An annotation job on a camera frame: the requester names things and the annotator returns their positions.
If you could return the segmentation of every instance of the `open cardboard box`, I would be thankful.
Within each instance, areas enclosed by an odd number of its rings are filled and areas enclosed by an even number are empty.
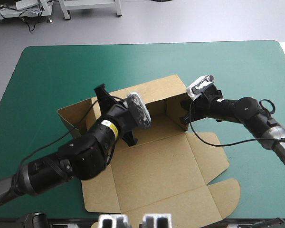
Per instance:
[[[151,114],[148,130],[135,129],[135,146],[122,140],[116,145],[111,164],[97,177],[82,181],[85,208],[89,212],[127,214],[138,227],[146,213],[171,213],[175,227],[202,227],[222,220],[237,207],[240,186],[229,179],[207,185],[229,166],[222,148],[201,143],[188,126],[180,123],[186,114],[180,101],[187,98],[186,86],[172,75],[112,92],[125,98],[139,92]],[[59,109],[68,129],[77,123],[96,98]],[[84,134],[100,116],[95,105],[73,133]],[[214,133],[201,133],[219,143]]]

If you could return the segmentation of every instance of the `cardboard flap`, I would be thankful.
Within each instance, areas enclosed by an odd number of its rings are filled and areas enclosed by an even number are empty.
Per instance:
[[[199,228],[222,220],[207,186],[126,212],[132,227],[138,227],[146,213],[170,213],[175,228]]]
[[[238,206],[241,187],[236,179],[228,179],[208,186],[222,218],[229,216]]]
[[[214,133],[199,133],[199,135],[207,142],[220,144]],[[206,184],[229,167],[228,159],[222,147],[208,146],[201,142],[194,133],[186,133],[186,136]]]
[[[87,211],[121,213],[111,165],[96,177],[81,183]]]
[[[115,151],[111,166],[122,213],[205,186],[184,133]]]
[[[91,104],[91,99],[86,99],[76,104],[60,108],[57,110],[57,113],[66,128],[70,130],[75,124],[79,123],[83,116],[85,116],[86,112],[91,107]],[[88,115],[77,125],[78,128],[71,132],[73,137],[76,138],[86,133],[87,119],[95,121],[93,112],[89,112]]]

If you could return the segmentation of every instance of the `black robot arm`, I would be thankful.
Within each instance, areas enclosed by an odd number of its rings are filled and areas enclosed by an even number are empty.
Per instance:
[[[273,150],[285,165],[285,128],[271,116],[275,112],[271,101],[258,102],[252,97],[224,99],[222,92],[214,86],[212,75],[198,78],[187,88],[187,93],[190,98],[181,102],[181,106],[188,110],[188,114],[180,119],[184,124],[206,117],[218,122],[243,124],[265,149]],[[263,101],[269,102],[273,110],[267,110]]]
[[[149,128],[151,118],[138,93],[129,93],[117,102],[104,85],[95,89],[102,100],[102,115],[86,134],[59,147],[58,151],[25,164],[12,177],[0,180],[0,205],[24,194],[41,194],[74,177],[88,180],[103,171],[110,162],[116,141],[125,135],[133,136],[133,129]]]

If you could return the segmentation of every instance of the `yellow label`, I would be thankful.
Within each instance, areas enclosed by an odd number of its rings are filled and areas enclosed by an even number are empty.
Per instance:
[[[101,124],[104,125],[104,126],[107,126],[108,128],[110,128],[113,131],[113,133],[115,135],[115,140],[116,140],[117,137],[118,137],[117,127],[111,121],[108,121],[108,120],[103,120],[101,122]]]

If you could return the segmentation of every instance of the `green cutting mat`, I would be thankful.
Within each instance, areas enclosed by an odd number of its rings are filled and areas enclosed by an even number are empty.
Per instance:
[[[285,56],[275,41],[179,44],[50,46],[26,48],[0,103],[0,179],[19,161],[66,129],[56,110],[94,96],[106,84],[118,90],[178,74],[186,85],[212,74],[225,98],[267,98],[285,126]],[[200,120],[199,132],[215,132],[221,143],[252,136],[240,124]],[[41,151],[55,152],[67,140]],[[230,167],[215,181],[236,178],[241,200],[232,218],[285,218],[285,167],[257,142],[225,148]],[[73,180],[40,196],[20,197],[0,208],[0,217],[43,211],[49,217],[93,217],[85,211],[81,184]]]

